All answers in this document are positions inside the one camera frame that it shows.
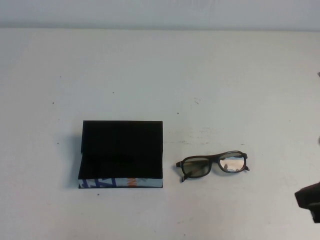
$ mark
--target glasses lens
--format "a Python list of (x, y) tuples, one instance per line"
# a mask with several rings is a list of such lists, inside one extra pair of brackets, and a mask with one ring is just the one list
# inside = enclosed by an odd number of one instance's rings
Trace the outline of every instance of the glasses lens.
[(228, 173), (236, 173), (245, 166), (245, 158), (238, 152), (227, 153), (220, 157), (221, 167)]
[(189, 158), (184, 162), (183, 170), (190, 178), (201, 177), (209, 171), (209, 160), (203, 157)]

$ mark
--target white table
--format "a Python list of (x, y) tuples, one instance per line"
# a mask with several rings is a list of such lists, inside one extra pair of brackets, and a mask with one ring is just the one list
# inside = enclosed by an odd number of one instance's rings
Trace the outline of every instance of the white table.
[[(320, 33), (0, 29), (2, 240), (318, 240)], [(163, 121), (162, 189), (78, 189), (83, 120)], [(240, 150), (250, 172), (180, 183)]]

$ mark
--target glasses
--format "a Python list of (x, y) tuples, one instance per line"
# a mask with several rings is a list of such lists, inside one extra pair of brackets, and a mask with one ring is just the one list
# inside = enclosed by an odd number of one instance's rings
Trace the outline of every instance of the glasses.
[(211, 171), (212, 163), (219, 165), (222, 171), (235, 174), (243, 170), (250, 171), (247, 167), (247, 154), (241, 151), (227, 151), (217, 155), (209, 156), (189, 156), (183, 161), (177, 162), (176, 167), (181, 168), (184, 176), (182, 182), (186, 179), (201, 178), (208, 175)]

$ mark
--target black object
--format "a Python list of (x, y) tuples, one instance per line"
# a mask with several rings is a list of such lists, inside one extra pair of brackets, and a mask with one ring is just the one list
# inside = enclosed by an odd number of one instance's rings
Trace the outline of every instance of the black object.
[(221, 170), (226, 173), (250, 171), (247, 167), (247, 158), (247, 154), (241, 151), (227, 151), (217, 155), (189, 156), (183, 161), (177, 162), (176, 167), (182, 169), (184, 176), (181, 181), (184, 182), (187, 178), (201, 178), (208, 175), (212, 163), (217, 163)]
[(310, 210), (313, 221), (320, 223), (320, 182), (297, 191), (295, 198), (299, 207)]
[(163, 187), (162, 121), (83, 121), (80, 188)]

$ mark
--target eyeglass case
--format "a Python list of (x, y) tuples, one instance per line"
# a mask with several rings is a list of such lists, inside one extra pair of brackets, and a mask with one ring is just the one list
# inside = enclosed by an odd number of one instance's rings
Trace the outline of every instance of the eyeglass case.
[(162, 121), (83, 121), (79, 188), (162, 188)]

